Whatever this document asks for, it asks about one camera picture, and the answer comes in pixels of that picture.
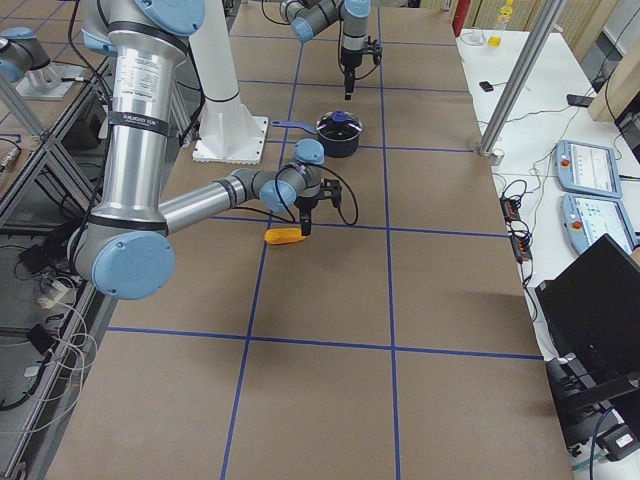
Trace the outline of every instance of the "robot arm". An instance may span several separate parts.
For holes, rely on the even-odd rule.
[[[85,14],[99,0],[85,1]],[[111,139],[100,203],[69,242],[76,271],[119,299],[151,295],[169,279],[175,257],[166,235],[259,198],[280,211],[321,190],[322,145],[302,140],[278,172],[240,169],[226,178],[159,204],[169,105],[187,39],[202,23],[198,0],[102,0],[101,20],[85,23],[96,50],[117,52]],[[152,10],[157,5],[159,10]]]
[[[340,38],[340,69],[344,75],[344,98],[351,100],[356,68],[362,57],[371,55],[373,63],[382,60],[382,47],[367,38],[371,0],[283,0],[282,19],[291,24],[296,37],[307,42],[338,20],[344,21]]]
[[[14,27],[0,32],[0,74],[11,83],[26,74],[34,88],[42,92],[60,84],[60,77],[51,67],[51,59],[26,27]]]

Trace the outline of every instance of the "blue cable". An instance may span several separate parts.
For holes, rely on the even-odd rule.
[[[613,411],[613,405],[607,408],[602,416],[598,419],[596,423],[596,427],[593,429],[593,437],[591,439],[591,453],[589,453],[589,480],[593,480],[593,462],[594,462],[594,454],[596,451],[596,437],[598,436],[598,432],[600,431],[600,426],[607,415],[609,415]]]

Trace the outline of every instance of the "metal pole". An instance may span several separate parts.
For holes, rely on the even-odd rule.
[[[482,140],[480,140],[478,153],[483,157],[492,155],[493,146],[498,139],[498,135],[500,135],[520,92],[524,88],[524,84],[544,48],[544,44],[555,26],[565,3],[566,0],[547,0],[543,5],[536,19],[536,24],[522,48],[522,53],[513,67],[507,86],[498,101],[491,120],[489,120]]]

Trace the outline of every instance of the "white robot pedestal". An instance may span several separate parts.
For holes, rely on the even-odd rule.
[[[202,27],[190,38],[206,103],[193,159],[199,162],[260,162],[269,121],[242,104],[222,2],[206,3]]]

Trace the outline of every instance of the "blue handle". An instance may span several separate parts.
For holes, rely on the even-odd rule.
[[[307,133],[311,133],[311,134],[316,133],[316,127],[304,122],[289,122],[289,121],[273,120],[271,122],[271,126],[283,127],[283,128],[301,128]]]

